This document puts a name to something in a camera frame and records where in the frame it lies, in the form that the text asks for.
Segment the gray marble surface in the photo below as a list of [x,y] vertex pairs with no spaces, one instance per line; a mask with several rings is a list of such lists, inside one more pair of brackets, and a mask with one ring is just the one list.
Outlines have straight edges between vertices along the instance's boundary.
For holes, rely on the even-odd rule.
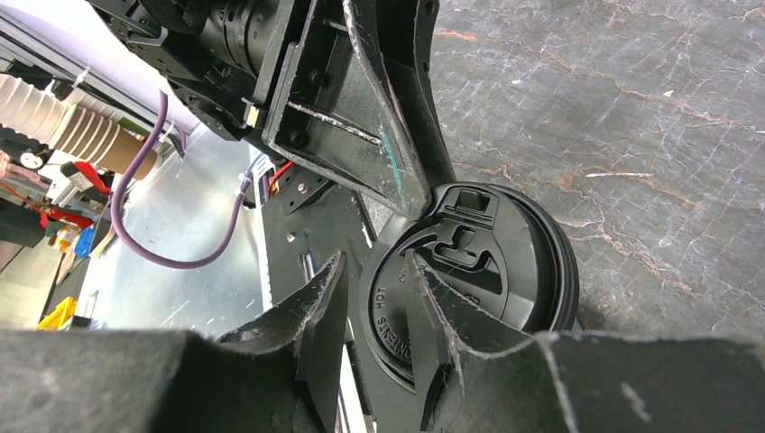
[[445,0],[430,73],[457,177],[571,237],[587,327],[762,336],[763,56],[761,0]]

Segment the cable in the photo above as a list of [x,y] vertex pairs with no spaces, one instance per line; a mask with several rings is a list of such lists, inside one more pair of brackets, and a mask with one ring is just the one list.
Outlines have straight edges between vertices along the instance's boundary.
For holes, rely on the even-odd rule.
[[273,185],[276,183],[276,181],[279,180],[281,175],[284,174],[285,171],[289,170],[290,167],[292,167],[292,161],[287,162],[278,171],[276,171],[276,174],[274,174],[271,180],[268,181],[268,190],[273,188]]
[[31,207],[32,210],[36,210],[36,211],[40,212],[40,215],[47,215],[42,209],[40,209],[39,207],[35,206],[34,203],[32,203],[26,197],[24,197],[21,194],[19,194],[18,192],[16,192],[15,189],[9,187],[7,183],[5,183],[5,182],[0,180],[0,186],[2,186],[3,188],[7,189],[8,192],[10,192],[11,194],[13,194],[13,195],[17,196],[18,198],[20,198],[21,200],[23,200],[23,202],[26,203],[27,205],[29,205],[29,207]]
[[119,182],[117,188],[115,189],[114,195],[112,196],[112,226],[115,228],[115,232],[119,236],[120,240],[122,240],[122,242],[127,245],[128,248],[130,248],[134,253],[140,255],[144,259],[149,260],[150,262],[175,269],[201,268],[202,266],[208,265],[220,257],[220,254],[222,254],[226,249],[228,243],[231,242],[231,237],[234,234],[234,228],[236,227],[236,219],[239,217],[239,208],[242,206],[242,201],[244,200],[244,193],[253,183],[252,167],[254,167],[255,161],[250,164],[250,169],[248,169],[247,172],[242,176],[242,182],[240,183],[236,192],[234,209],[231,211],[231,216],[228,220],[228,228],[226,229],[226,233],[223,236],[223,241],[211,255],[199,260],[182,262],[178,260],[172,260],[167,257],[162,257],[156,253],[152,253],[151,251],[138,244],[138,242],[136,242],[135,239],[133,239],[124,228],[124,223],[122,220],[124,193],[127,184],[130,183],[130,180],[138,171],[141,163],[152,150],[152,147],[156,144],[157,138],[160,136],[162,126],[165,123],[167,111],[168,97],[164,92],[160,92],[160,112],[157,115],[157,123],[154,125],[152,132],[149,134],[149,137],[146,139],[146,142],[143,144],[141,150],[135,155],[135,158],[127,167],[127,170],[124,171],[124,178]]
[[253,170],[255,169],[255,166],[258,165],[258,162],[262,161],[263,158],[265,158],[265,155],[261,153],[261,155],[257,158],[255,158],[252,162],[250,162],[250,165],[247,167],[247,173],[253,174]]
[[186,132],[178,125],[175,125],[175,127],[178,129],[178,135],[180,135],[180,148],[186,153]]
[[268,203],[268,200],[271,199],[271,187],[269,187],[268,173],[263,174],[263,177],[261,178],[261,190],[263,191],[263,204],[266,204]]

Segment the purple cable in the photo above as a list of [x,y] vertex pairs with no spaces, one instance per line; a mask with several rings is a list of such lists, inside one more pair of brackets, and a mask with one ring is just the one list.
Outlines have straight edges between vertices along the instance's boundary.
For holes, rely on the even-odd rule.
[[183,153],[186,153],[186,132],[180,126],[178,128],[178,135],[180,135],[180,149]]
[[267,203],[271,199],[271,191],[268,186],[268,176],[263,175],[261,178],[261,186],[263,187],[263,203]]
[[[127,245],[128,248],[150,262],[175,269],[201,268],[202,266],[208,265],[220,257],[220,254],[226,250],[228,243],[231,242],[231,237],[234,234],[234,228],[236,227],[236,219],[239,217],[239,208],[242,206],[242,201],[244,200],[244,192],[247,191],[247,188],[249,188],[250,184],[253,182],[253,174],[250,170],[248,170],[242,179],[242,183],[239,186],[239,194],[236,195],[236,200],[234,201],[234,210],[231,212],[231,217],[228,221],[228,228],[226,229],[226,234],[223,236],[223,242],[221,242],[218,248],[211,255],[203,259],[194,260],[191,262],[181,262],[178,260],[168,259],[167,257],[162,257],[156,253],[152,253],[146,248],[143,248],[143,246],[138,244],[138,242],[136,242],[135,239],[133,239],[124,228],[124,223],[122,221],[124,192],[126,190],[127,184],[130,183],[130,180],[138,171],[138,168],[141,167],[141,163],[146,159],[146,156],[149,155],[152,147],[157,142],[157,139],[159,138],[162,131],[162,126],[165,124],[167,110],[167,95],[164,92],[160,92],[160,113],[157,115],[157,123],[154,125],[152,132],[149,134],[149,137],[146,138],[146,142],[143,144],[141,150],[135,155],[135,158],[127,167],[127,170],[124,171],[123,179],[120,180],[117,188],[115,189],[114,195],[112,196],[112,226],[115,228],[115,232],[119,236],[120,240],[125,245]],[[181,133],[181,137],[184,137],[181,138],[181,140],[185,141],[184,133]]]

